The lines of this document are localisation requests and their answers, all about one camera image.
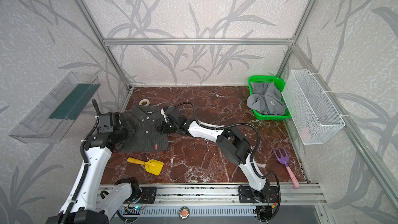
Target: black cable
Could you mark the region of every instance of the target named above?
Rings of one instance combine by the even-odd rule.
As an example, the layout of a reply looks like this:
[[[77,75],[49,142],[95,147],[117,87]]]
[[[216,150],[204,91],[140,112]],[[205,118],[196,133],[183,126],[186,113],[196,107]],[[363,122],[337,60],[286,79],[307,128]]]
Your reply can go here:
[[[105,196],[107,196],[108,194],[109,194],[109,193],[108,193],[107,191],[105,191],[105,190],[103,190],[103,191],[101,191],[101,192],[99,193],[99,195],[101,196],[102,199],[104,199]],[[117,214],[117,216],[118,216],[124,223],[132,223],[133,221],[135,221],[135,220],[129,221],[127,218],[124,218],[124,217],[122,216],[122,214],[119,212],[119,210],[116,211],[116,214]]]
[[[250,127],[251,129],[254,130],[254,132],[256,133],[256,136],[257,136],[257,143],[256,143],[256,146],[254,147],[254,149],[252,150],[251,154],[250,154],[250,164],[251,164],[251,167],[252,167],[254,173],[256,174],[256,176],[259,177],[259,178],[261,178],[261,179],[266,179],[266,178],[269,177],[271,174],[273,174],[273,175],[275,176],[276,183],[277,183],[277,186],[278,186],[278,195],[279,195],[279,197],[278,197],[278,206],[277,206],[275,212],[272,214],[272,216],[268,219],[268,220],[271,220],[271,219],[276,215],[276,213],[277,213],[278,210],[279,210],[279,206],[280,206],[280,202],[281,202],[281,187],[280,187],[280,185],[279,185],[279,179],[278,179],[278,177],[277,177],[277,175],[276,175],[275,172],[271,171],[271,172],[269,172],[268,174],[261,176],[261,175],[258,173],[258,171],[256,170],[256,167],[255,167],[254,162],[253,162],[253,157],[254,157],[254,154],[256,153],[258,147],[260,146],[260,139],[261,139],[260,133],[258,132],[257,128],[256,128],[254,125],[248,124],[248,123],[230,124],[230,125],[224,126],[224,127],[209,127],[209,126],[206,126],[205,124],[202,124],[202,123],[198,120],[198,118],[196,117],[195,105],[192,104],[191,102],[182,102],[182,103],[179,103],[179,104],[175,105],[174,107],[179,107],[179,106],[184,105],[184,104],[189,104],[189,105],[192,106],[192,108],[193,108],[193,118],[195,119],[196,123],[197,123],[199,126],[203,127],[203,128],[210,129],[210,130],[224,130],[224,129],[231,128],[231,127],[236,127],[236,126],[247,126],[247,127]]]
[[[99,193],[99,195],[101,196],[102,199],[104,199],[105,196],[109,195],[109,193],[108,193],[107,191],[103,190],[103,191],[101,191],[101,192]]]
[[[134,220],[128,220],[127,218],[124,218],[124,217],[122,216],[122,214],[119,212],[119,210],[116,211],[116,214],[117,214],[117,216],[118,216],[124,223],[132,223],[133,221],[136,220],[136,219],[134,219]]]
[[[94,106],[94,108],[96,110],[97,116],[99,116],[101,114],[101,112],[100,112],[100,109],[98,108],[97,101],[95,99],[92,99],[92,103],[93,103],[93,106]],[[88,159],[87,159],[87,156],[86,156],[86,152],[84,151],[84,145],[86,144],[86,140],[88,139],[88,137],[90,137],[94,133],[94,131],[96,130],[99,122],[100,122],[100,118],[97,117],[97,120],[96,120],[96,123],[95,123],[94,127],[87,134],[86,138],[83,140],[82,144],[80,145],[80,154],[82,155],[83,161],[85,163],[88,163]],[[79,183],[78,183],[78,185],[77,185],[77,187],[75,189],[75,192],[74,192],[74,194],[72,196],[72,199],[71,199],[72,201],[76,201],[77,196],[79,195],[80,189],[82,188],[84,180],[86,179],[86,176],[87,176],[88,166],[89,166],[88,164],[84,165],[82,177],[80,177]],[[65,222],[66,222],[66,220],[68,218],[68,215],[70,214],[70,211],[72,210],[73,204],[74,204],[74,202],[70,202],[69,203],[69,205],[67,206],[67,209],[65,210],[65,213],[63,214],[59,224],[65,224]]]

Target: red marble surface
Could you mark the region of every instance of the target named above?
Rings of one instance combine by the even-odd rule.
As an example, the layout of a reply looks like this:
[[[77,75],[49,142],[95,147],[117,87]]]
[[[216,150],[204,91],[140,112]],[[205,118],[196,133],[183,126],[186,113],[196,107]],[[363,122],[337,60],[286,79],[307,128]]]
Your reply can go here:
[[[247,107],[248,87],[136,87],[126,110],[142,99],[149,99],[154,107],[172,106],[190,101],[196,107],[197,117],[211,124],[247,122],[256,126],[261,134],[261,145],[254,159],[263,174],[274,171],[280,182],[291,182],[284,165],[280,164],[272,150],[285,148],[290,157],[290,168],[299,182],[304,182],[286,128],[282,121],[260,121]],[[180,110],[192,117],[192,107],[184,105]],[[256,144],[256,134],[248,127],[239,127],[249,138],[251,147]],[[169,148],[160,152],[112,154],[102,177],[102,184],[114,184],[117,180],[136,177],[139,183],[227,183],[247,182],[243,172],[222,155],[216,143],[202,138],[170,134]],[[128,157],[143,161],[156,159],[164,162],[159,176],[145,171],[144,166],[127,162]]]

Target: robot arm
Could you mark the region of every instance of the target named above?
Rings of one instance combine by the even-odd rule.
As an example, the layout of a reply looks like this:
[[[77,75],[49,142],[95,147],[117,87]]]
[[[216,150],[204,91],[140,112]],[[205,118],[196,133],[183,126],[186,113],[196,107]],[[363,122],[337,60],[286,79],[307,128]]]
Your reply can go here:
[[[164,108],[161,112],[164,121],[158,130],[162,134],[176,132],[215,142],[228,161],[238,165],[245,174],[252,198],[257,202],[268,200],[271,185],[263,177],[257,164],[250,161],[255,150],[251,150],[246,136],[239,129],[198,123],[195,119],[185,118],[175,107]],[[123,179],[116,183],[109,195],[96,204],[97,190],[113,150],[120,149],[123,142],[135,133],[129,122],[119,121],[117,113],[99,114],[98,118],[97,134],[90,135],[82,144],[84,150],[81,152],[87,157],[88,162],[83,161],[72,191],[61,207],[59,215],[49,217],[46,224],[108,223],[123,202],[134,202],[142,195],[135,178]],[[87,165],[89,168],[85,173],[84,168]]]
[[[160,126],[160,131],[163,134],[176,132],[181,135],[204,138],[215,142],[228,161],[238,165],[243,171],[254,198],[258,202],[266,202],[269,196],[270,183],[266,178],[262,178],[263,175],[254,161],[252,166],[250,155],[255,151],[251,150],[246,136],[238,128],[198,123],[196,119],[184,117],[176,107],[164,108],[161,112],[165,119]]]

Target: aluminum frame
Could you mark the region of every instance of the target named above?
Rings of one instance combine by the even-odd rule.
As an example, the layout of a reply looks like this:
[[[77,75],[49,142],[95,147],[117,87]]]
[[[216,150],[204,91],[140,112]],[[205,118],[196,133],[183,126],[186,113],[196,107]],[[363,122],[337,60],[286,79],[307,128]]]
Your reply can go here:
[[[291,140],[292,147],[293,147],[293,150],[294,150],[294,152],[296,154],[298,163],[299,163],[299,165],[301,167],[301,170],[303,171],[305,181],[309,184],[309,183],[311,183],[311,178],[309,177],[309,173],[307,173],[308,170],[305,167],[305,164],[302,162],[302,159],[301,159],[300,153],[299,153],[299,148],[297,147],[296,143],[293,142],[293,133],[291,132],[290,127],[287,124],[287,120],[286,119],[283,120],[283,123],[284,123],[284,125],[286,127],[287,135],[289,136],[289,139]]]
[[[82,13],[83,17],[87,21],[88,25],[90,26],[92,32],[94,33],[94,36],[96,37],[103,52],[108,57],[112,66],[115,68],[120,79],[123,81],[123,83],[127,87],[127,89],[130,89],[131,85],[130,85],[126,75],[122,72],[122,69],[120,68],[115,57],[113,56],[111,50],[104,44],[100,29],[98,28],[97,24],[95,23],[94,18],[92,17],[90,11],[88,10],[86,3],[84,2],[84,0],[74,0],[74,1],[76,3],[77,7],[79,8],[80,12]]]
[[[120,105],[119,109],[117,110],[118,112],[124,112],[126,110],[127,103],[130,100],[130,97],[132,95],[132,90],[133,89],[134,89],[134,87],[130,88],[130,90],[127,92],[126,96],[123,99],[122,104]]]
[[[141,187],[157,187],[154,204],[149,206],[262,206],[258,203],[240,203],[238,187],[248,186],[247,183],[172,183],[172,184],[141,184]],[[319,185],[300,184],[296,189],[292,184],[281,184],[281,200],[283,205],[327,205]],[[100,185],[97,201],[101,200],[102,190],[111,191],[113,185]]]
[[[312,12],[315,9],[316,3],[318,1],[319,0],[309,0],[308,1],[308,4],[307,4],[307,6],[306,6],[306,8],[305,8],[305,10],[304,10],[304,12],[302,14],[300,22],[297,25],[296,31],[293,34],[293,37],[292,37],[293,38],[293,43],[292,44],[297,44],[297,42],[298,42],[298,40],[299,40],[299,38],[300,38],[305,26],[308,23],[308,20],[311,17]],[[289,63],[290,56],[291,56],[291,53],[292,53],[291,48],[292,48],[292,46],[290,45],[289,49],[287,50],[287,52],[285,54],[285,57],[283,58],[283,61],[281,63],[281,66],[279,67],[279,70],[278,70],[278,73],[277,73],[278,77],[281,77],[283,71],[285,70],[286,65]]]
[[[323,78],[317,73],[314,65],[310,62],[310,60],[308,60],[306,54],[298,45],[293,45],[292,53],[297,57],[297,59],[305,69],[308,69],[311,71],[311,73],[314,73],[313,75],[325,91],[331,91]],[[342,115],[348,115],[345,108],[339,102],[334,93],[327,93],[329,93],[329,98],[333,105],[336,107],[337,111]],[[387,169],[381,158],[376,154],[375,150],[371,147],[365,136],[355,124],[354,120],[351,117],[343,118],[346,122],[346,127],[344,128],[344,130],[347,136],[365,161],[368,168],[373,173],[377,182],[380,184],[380,187],[385,191],[386,196],[390,199],[395,209],[398,210],[398,182],[391,174],[391,172]]]
[[[291,38],[105,38],[105,45],[291,45]]]
[[[321,224],[335,224],[333,215],[327,205],[315,205],[316,214]]]

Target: white wall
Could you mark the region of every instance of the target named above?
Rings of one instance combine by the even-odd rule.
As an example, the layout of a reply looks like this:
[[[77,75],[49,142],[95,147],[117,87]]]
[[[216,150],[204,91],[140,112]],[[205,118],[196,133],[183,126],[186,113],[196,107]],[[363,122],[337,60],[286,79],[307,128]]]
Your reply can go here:
[[[8,133],[70,71],[98,75],[103,112],[117,111],[127,91],[72,0],[0,0],[0,18],[0,222],[44,223],[72,188],[94,110],[89,103],[58,144]]]
[[[398,179],[398,4],[396,0],[319,0],[299,46]],[[301,69],[295,57],[289,69]],[[398,223],[398,214],[355,147],[340,131],[298,147],[337,223]]]
[[[107,38],[290,38],[308,0],[85,2]],[[112,51],[135,85],[247,85],[250,75],[276,74],[286,51],[285,46],[240,46],[232,53],[230,46],[183,46],[179,53],[177,48]]]

